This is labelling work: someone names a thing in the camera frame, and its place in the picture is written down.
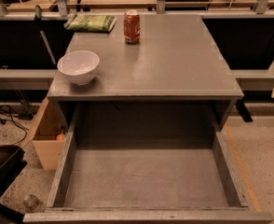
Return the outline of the grey cabinet with top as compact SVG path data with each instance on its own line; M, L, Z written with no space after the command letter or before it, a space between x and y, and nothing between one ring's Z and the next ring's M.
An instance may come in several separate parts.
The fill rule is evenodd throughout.
M87 86L76 86L58 73L48 99L207 100L215 104L223 126L243 93L202 18L146 14L140 19L140 42L134 45L125 42L121 15L109 34L74 34L68 49L95 52L98 76Z

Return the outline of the open grey top drawer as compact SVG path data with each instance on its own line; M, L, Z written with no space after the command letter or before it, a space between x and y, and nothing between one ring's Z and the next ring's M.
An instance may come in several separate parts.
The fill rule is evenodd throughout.
M207 105L77 105L46 209L25 224L270 224Z

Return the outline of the orange soda can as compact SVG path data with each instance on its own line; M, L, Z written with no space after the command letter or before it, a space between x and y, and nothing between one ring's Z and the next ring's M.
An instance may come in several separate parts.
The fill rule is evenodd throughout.
M136 9L129 9L124 14L124 37L128 44L136 44L140 40L140 16Z

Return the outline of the green chip bag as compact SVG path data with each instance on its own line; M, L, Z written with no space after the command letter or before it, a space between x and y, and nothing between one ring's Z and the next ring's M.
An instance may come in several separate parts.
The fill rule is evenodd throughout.
M115 16L75 14L63 26L75 32L109 33L115 23Z

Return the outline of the white bowl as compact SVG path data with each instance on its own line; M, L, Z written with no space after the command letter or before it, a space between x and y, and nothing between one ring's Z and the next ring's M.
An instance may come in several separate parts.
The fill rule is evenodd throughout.
M99 56L88 50L77 50L65 54L57 63L59 72L76 85L89 84L98 74Z

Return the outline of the small orange ball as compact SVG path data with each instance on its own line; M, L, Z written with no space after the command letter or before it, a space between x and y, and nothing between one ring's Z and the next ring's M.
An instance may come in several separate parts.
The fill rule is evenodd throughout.
M56 136L56 140L57 140L57 141L62 141L63 139L64 139L64 133L58 134L58 135Z

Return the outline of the wooden box on floor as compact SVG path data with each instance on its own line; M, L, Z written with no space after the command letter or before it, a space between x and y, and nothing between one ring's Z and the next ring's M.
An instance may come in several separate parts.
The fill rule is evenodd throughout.
M56 106L45 98L34 118L33 145L44 170L56 170L61 158L64 139L57 141L56 136L64 133L61 117Z

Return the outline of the clear glass jar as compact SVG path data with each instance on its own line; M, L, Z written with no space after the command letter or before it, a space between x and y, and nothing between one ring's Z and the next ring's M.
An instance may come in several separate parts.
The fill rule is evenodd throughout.
M45 211L45 205L35 195L25 195L23 204L27 213L42 213Z

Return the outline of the green handled tool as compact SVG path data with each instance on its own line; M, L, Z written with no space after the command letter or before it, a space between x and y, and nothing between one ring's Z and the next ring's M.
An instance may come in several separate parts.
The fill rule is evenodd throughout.
M44 28L42 26L42 9L39 5L36 5L35 8L34 8L34 20L37 22L37 24L39 26L39 31L40 31L41 37L44 41L44 44L46 46L46 49L48 51L48 55L49 55L52 63L54 65L56 65L54 54L51 50L50 44L48 43L47 36L46 36Z

